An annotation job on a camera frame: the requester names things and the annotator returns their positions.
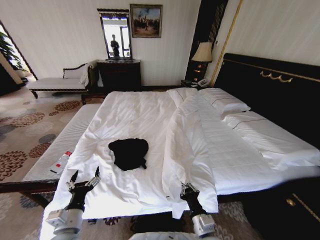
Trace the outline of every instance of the black garment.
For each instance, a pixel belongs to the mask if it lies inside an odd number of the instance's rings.
[[[149,145],[146,140],[138,138],[116,140],[109,143],[108,147],[114,153],[114,164],[121,170],[137,169],[140,166],[147,168],[144,156],[148,152]]]
[[[113,54],[115,57],[119,57],[119,43],[116,40],[111,41],[111,47],[113,49]]]

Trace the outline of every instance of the framed painting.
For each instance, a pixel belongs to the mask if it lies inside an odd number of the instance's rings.
[[[161,38],[162,5],[130,4],[133,38]]]

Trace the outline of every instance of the carpet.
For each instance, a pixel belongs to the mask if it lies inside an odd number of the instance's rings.
[[[38,95],[35,99],[22,87],[0,96],[0,183],[21,181],[82,106],[79,93]],[[101,100],[87,98],[86,102]],[[42,214],[42,207],[20,193],[0,194],[1,239],[38,239]],[[212,216],[216,222],[213,236],[221,240],[262,239],[248,223],[241,202],[222,203],[219,213]],[[80,239],[127,240],[134,233],[164,230],[193,232],[189,213],[179,220],[173,220],[170,213],[85,220]]]

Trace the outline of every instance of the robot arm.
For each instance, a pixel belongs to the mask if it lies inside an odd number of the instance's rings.
[[[46,222],[54,226],[54,234],[56,235],[52,240],[78,240],[78,233],[81,230],[82,215],[85,211],[85,198],[88,192],[90,192],[100,181],[99,167],[96,169],[95,176],[89,181],[83,181],[75,183],[78,171],[71,177],[70,182],[67,182],[69,186],[69,192],[72,194],[71,200],[64,209],[59,209],[50,212]],[[191,183],[183,184],[180,198],[185,200],[191,211],[191,218],[193,222],[194,233],[198,237],[203,238],[206,234],[214,231],[215,222],[211,215],[207,214],[198,201],[199,190],[196,189]],[[138,238],[142,236],[134,236],[133,239],[145,239]],[[187,239],[196,239],[192,235]]]
[[[89,181],[75,183],[78,170],[72,175],[69,186],[69,192],[72,194],[71,200],[64,209],[50,212],[46,222],[55,227],[52,240],[77,240],[78,233],[81,230],[82,214],[85,211],[85,199],[100,181],[99,167],[95,171],[95,176]]]
[[[190,217],[192,218],[194,233],[201,238],[212,233],[214,231],[215,221],[211,215],[207,214],[199,203],[199,190],[191,183],[181,184],[182,189],[180,198],[185,200],[190,208]]]

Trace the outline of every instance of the white upholstered bench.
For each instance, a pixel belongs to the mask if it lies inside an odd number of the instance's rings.
[[[100,105],[96,103],[82,106],[22,181],[1,183],[0,194],[20,192],[45,208],[49,202],[40,193],[54,192],[61,176],[49,171],[49,168],[68,148],[77,145]]]
[[[89,92],[97,84],[99,71],[97,61],[84,63],[75,68],[64,68],[63,77],[47,77],[29,82],[26,87],[37,99],[39,91]]]

